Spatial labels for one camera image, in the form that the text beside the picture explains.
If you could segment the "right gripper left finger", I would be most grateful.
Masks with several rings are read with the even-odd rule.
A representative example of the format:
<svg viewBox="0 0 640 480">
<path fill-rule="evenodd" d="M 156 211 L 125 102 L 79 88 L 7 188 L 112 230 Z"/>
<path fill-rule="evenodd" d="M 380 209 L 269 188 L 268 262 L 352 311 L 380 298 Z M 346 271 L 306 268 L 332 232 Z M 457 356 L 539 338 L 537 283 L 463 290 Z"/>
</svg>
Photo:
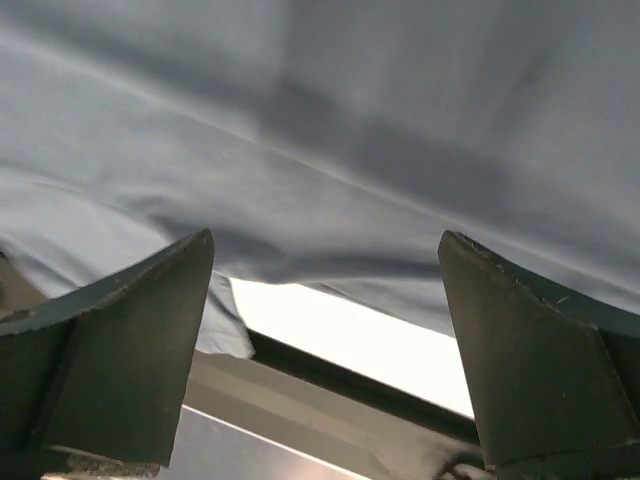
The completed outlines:
<svg viewBox="0 0 640 480">
<path fill-rule="evenodd" d="M 201 230 L 4 317 L 2 466 L 167 466 L 213 259 Z"/>
</svg>

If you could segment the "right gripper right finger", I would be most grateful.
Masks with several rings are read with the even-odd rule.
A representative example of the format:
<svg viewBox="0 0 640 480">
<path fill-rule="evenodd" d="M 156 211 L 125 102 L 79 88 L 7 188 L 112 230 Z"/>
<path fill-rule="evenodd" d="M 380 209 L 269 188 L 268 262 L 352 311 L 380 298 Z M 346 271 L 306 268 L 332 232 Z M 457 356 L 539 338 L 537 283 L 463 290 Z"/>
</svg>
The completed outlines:
<svg viewBox="0 0 640 480">
<path fill-rule="evenodd" d="M 496 473 L 639 469 L 639 318 L 447 231 L 438 259 Z"/>
</svg>

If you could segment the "grey blue polo shirt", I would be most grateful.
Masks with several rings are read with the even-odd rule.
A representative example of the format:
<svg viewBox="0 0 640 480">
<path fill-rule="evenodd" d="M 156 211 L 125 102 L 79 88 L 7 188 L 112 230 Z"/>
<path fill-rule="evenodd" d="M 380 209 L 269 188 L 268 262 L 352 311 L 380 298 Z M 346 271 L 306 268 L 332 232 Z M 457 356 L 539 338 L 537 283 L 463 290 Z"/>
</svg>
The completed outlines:
<svg viewBox="0 0 640 480">
<path fill-rule="evenodd" d="M 639 308 L 635 1 L 5 1 L 1 249 L 65 294 L 208 228 L 229 282 L 451 335 L 446 230 Z"/>
</svg>

